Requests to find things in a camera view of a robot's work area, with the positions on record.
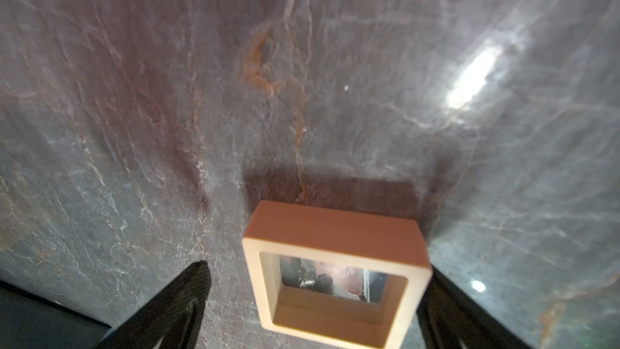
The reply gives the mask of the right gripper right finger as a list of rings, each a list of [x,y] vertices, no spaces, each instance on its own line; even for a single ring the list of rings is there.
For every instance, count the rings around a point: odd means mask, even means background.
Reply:
[[[436,268],[417,316],[427,348],[529,347]]]

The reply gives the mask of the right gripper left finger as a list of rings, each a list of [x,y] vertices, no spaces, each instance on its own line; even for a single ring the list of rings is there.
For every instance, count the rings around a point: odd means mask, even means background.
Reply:
[[[194,348],[212,278],[204,260],[190,264],[97,348]]]

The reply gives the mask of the small wooden frame box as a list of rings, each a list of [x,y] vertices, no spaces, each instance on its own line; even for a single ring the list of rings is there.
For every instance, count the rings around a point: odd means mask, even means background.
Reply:
[[[242,246],[262,327],[335,347],[400,347],[432,276],[394,217],[263,200]]]

